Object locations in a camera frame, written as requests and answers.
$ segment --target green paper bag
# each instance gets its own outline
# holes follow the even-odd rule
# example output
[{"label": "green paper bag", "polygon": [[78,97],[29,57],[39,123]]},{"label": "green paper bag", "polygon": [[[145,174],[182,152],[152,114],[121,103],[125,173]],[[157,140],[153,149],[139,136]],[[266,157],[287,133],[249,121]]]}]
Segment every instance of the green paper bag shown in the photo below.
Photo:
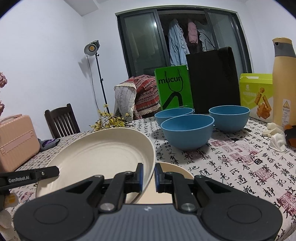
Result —
[{"label": "green paper bag", "polygon": [[154,73],[162,110],[177,107],[193,108],[186,65],[158,68]]}]

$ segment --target bag handle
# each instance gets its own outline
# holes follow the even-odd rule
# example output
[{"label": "bag handle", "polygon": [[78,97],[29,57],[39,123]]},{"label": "bag handle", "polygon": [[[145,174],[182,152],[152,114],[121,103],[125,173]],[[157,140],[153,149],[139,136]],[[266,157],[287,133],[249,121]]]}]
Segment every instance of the bag handle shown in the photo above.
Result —
[{"label": "bag handle", "polygon": [[22,114],[7,116],[4,119],[0,120],[0,125],[2,125],[6,120],[15,119],[15,118],[18,118],[20,116],[22,116]]}]

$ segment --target chair backrest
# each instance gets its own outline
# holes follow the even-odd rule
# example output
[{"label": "chair backrest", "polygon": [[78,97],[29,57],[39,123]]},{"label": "chair backrest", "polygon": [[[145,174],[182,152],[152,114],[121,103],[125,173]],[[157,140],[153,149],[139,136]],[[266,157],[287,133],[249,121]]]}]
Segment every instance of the chair backrest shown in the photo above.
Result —
[{"label": "chair backrest", "polygon": [[46,110],[45,119],[54,138],[65,137],[80,132],[71,104],[52,111]]}]

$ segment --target light stand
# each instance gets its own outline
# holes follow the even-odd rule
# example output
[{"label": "light stand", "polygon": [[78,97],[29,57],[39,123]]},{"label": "light stand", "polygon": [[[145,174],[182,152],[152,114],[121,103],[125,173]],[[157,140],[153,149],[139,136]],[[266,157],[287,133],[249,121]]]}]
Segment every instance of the light stand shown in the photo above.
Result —
[{"label": "light stand", "polygon": [[105,100],[105,104],[106,104],[106,109],[107,109],[107,112],[110,114],[108,104],[107,104],[106,94],[105,94],[105,90],[104,90],[104,86],[103,86],[103,81],[104,80],[101,77],[101,72],[100,72],[100,67],[99,67],[99,62],[98,62],[99,54],[97,53],[97,51],[98,51],[99,47],[100,47],[99,41],[95,40],[95,41],[93,41],[93,42],[91,42],[91,43],[89,43],[88,45],[85,46],[84,53],[87,56],[94,56],[94,55],[96,56],[96,65],[98,66],[98,72],[99,72],[99,77],[100,77],[100,82],[101,82],[101,86],[102,86],[103,96],[104,96],[104,100]]},{"label": "light stand", "polygon": [[104,96],[104,100],[105,100],[105,104],[107,105],[106,106],[106,109],[107,109],[107,112],[108,114],[110,114],[109,112],[109,108],[108,108],[108,104],[107,104],[107,99],[106,99],[106,95],[105,95],[105,90],[104,90],[104,86],[103,86],[103,78],[101,77],[101,72],[100,72],[100,67],[99,67],[99,62],[98,62],[98,54],[96,53],[96,65],[98,66],[98,72],[99,72],[99,76],[100,76],[100,82],[101,82],[101,86],[102,86],[102,91],[103,91],[103,96]]}]

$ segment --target pink suitcase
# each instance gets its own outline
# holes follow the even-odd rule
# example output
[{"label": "pink suitcase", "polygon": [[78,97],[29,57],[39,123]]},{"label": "pink suitcase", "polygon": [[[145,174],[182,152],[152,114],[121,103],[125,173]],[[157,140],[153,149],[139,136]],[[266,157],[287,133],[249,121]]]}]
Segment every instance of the pink suitcase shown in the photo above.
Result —
[{"label": "pink suitcase", "polygon": [[40,144],[28,115],[12,115],[0,120],[0,172],[14,171],[39,149]]}]

